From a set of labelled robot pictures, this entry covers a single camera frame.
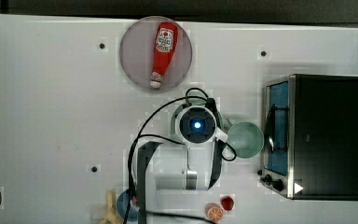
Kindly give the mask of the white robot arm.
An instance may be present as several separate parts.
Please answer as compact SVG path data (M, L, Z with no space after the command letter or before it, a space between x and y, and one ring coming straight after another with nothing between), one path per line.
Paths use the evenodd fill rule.
M138 201L138 224L159 216L159 190L207 191L218 181L227 134L216 105L182 105L173 118L175 138L132 145L128 158L129 195Z

